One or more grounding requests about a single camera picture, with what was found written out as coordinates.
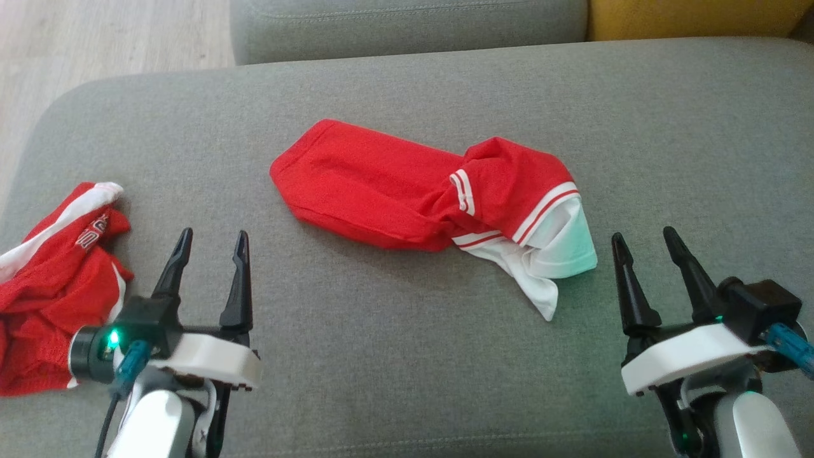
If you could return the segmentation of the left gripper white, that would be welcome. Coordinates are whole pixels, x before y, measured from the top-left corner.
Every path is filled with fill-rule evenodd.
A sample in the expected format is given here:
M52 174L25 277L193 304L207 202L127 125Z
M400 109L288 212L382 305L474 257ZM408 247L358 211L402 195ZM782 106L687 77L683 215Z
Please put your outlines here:
M175 248L165 264L151 298L177 298L181 278L191 257L194 231L181 231ZM166 360L148 363L148 392L202 392L206 406L181 396L192 407L191 432L181 435L181 451L172 457L218 457L226 434L226 420L233 391L250 392L259 387L263 373L261 358L247 346L247 334L254 326L252 269L249 237L240 231L233 250L235 273L226 305L221 311L222 330L242 335L238 341L226 341L203 333L185 333L174 353Z

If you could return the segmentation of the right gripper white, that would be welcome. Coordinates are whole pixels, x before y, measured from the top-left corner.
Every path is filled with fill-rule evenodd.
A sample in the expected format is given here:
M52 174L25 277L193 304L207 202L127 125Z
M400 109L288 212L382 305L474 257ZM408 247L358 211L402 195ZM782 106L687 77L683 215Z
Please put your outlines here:
M748 345L723 324L716 286L675 227L663 237L680 270L698 327L680 326L666 340L644 345L662 319L649 306L622 233L611 238L623 333L631 337L620 370L631 396L652 393L668 424L677 457L773 457L775 403L762 391L762 374L775 357L767 345Z

